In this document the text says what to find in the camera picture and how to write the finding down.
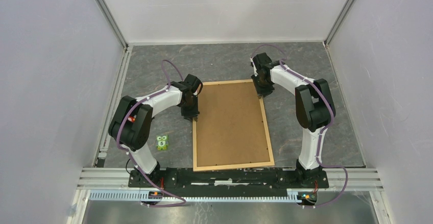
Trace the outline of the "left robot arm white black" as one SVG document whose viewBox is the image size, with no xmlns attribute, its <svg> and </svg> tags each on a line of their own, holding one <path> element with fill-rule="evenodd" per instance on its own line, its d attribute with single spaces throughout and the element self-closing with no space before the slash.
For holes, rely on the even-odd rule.
<svg viewBox="0 0 433 224">
<path fill-rule="evenodd" d="M 110 122 L 109 135 L 120 150 L 127 153 L 141 180 L 148 187 L 156 186 L 161 179 L 160 164 L 147 145 L 154 117 L 171 107 L 179 107 L 183 119 L 193 122 L 200 114 L 198 95 L 203 82 L 188 74 L 183 81 L 169 82 L 162 89 L 133 98 L 123 96 Z"/>
</svg>

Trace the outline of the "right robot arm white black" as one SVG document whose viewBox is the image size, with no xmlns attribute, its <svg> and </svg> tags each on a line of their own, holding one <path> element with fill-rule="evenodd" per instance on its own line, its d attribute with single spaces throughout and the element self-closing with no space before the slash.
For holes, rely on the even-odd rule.
<svg viewBox="0 0 433 224">
<path fill-rule="evenodd" d="M 325 79 L 307 78 L 285 65 L 272 61 L 266 53 L 250 59 L 254 74 L 251 76 L 259 97 L 266 97 L 277 84 L 295 96 L 295 112 L 303 129 L 302 147 L 296 161 L 295 181 L 308 187 L 320 178 L 321 145 L 328 127 L 335 118 L 335 106 Z"/>
</svg>

